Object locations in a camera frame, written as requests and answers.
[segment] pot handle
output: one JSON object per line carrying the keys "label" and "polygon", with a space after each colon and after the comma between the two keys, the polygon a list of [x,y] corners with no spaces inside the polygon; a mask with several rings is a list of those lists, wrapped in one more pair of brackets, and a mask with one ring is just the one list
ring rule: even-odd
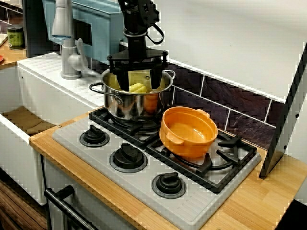
{"label": "pot handle", "polygon": [[166,69],[166,70],[164,70],[164,72],[166,72],[166,73],[172,73],[172,74],[173,74],[172,79],[175,79],[175,76],[176,76],[175,71]]}
{"label": "pot handle", "polygon": [[91,84],[90,85],[90,90],[94,91],[94,92],[97,92],[97,93],[113,96],[113,97],[115,97],[115,100],[116,100],[116,102],[118,104],[124,104],[123,99],[121,99],[121,97],[116,95],[116,94],[113,94],[113,93],[110,93],[110,92],[103,92],[103,91],[100,91],[100,90],[97,90],[97,89],[93,89],[93,87],[97,86],[97,85],[103,85],[103,83],[102,82],[97,82],[97,83]]}
{"label": "pot handle", "polygon": [[166,135],[166,138],[171,141],[173,144],[175,145],[182,145],[184,140],[182,139],[179,139],[178,137],[176,137],[174,134],[172,134],[171,132],[169,132],[167,135]]}
{"label": "pot handle", "polygon": [[210,114],[209,114],[209,113],[206,113],[206,112],[203,111],[202,109],[197,109],[196,111],[197,111],[197,112],[200,112],[200,113],[204,114],[206,117],[210,118]]}

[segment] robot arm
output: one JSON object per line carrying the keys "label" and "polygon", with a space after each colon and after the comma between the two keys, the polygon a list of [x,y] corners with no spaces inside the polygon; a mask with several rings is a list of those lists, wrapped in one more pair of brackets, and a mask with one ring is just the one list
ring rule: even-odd
{"label": "robot arm", "polygon": [[118,0],[124,16],[125,28],[123,34],[128,40],[128,49],[108,56],[110,72],[117,76],[122,90],[129,91],[128,71],[150,69],[151,85],[153,89],[160,86],[162,71],[167,66],[167,51],[150,49],[146,46],[145,37],[148,29],[153,26],[162,35],[164,34],[155,24],[159,21],[159,11],[150,0]]}

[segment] yellow vegetable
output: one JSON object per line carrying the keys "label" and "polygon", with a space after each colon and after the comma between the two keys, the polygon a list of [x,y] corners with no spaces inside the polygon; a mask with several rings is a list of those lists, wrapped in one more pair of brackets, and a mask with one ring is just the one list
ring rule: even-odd
{"label": "yellow vegetable", "polygon": [[147,93],[147,88],[142,83],[136,83],[136,84],[131,85],[129,87],[129,91],[130,92],[135,92],[135,93]]}

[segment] oven door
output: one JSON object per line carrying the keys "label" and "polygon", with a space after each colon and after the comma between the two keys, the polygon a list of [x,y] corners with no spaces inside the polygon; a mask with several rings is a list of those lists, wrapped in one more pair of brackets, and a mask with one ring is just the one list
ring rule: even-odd
{"label": "oven door", "polygon": [[47,188],[44,194],[49,204],[52,230],[135,230],[123,217],[45,158],[44,169]]}

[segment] orange dish handle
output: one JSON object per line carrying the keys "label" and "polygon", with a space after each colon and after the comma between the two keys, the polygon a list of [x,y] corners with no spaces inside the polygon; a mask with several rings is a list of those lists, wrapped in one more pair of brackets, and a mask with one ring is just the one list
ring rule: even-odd
{"label": "orange dish handle", "polygon": [[204,114],[206,117],[210,118],[210,114],[209,113],[206,113],[205,111],[201,110],[201,109],[197,109],[196,111]]}
{"label": "orange dish handle", "polygon": [[184,140],[179,139],[178,137],[176,137],[175,135],[173,135],[173,134],[170,133],[170,132],[166,135],[166,138],[167,138],[169,141],[171,141],[173,144],[175,144],[175,145],[182,145],[183,142],[184,142]]}

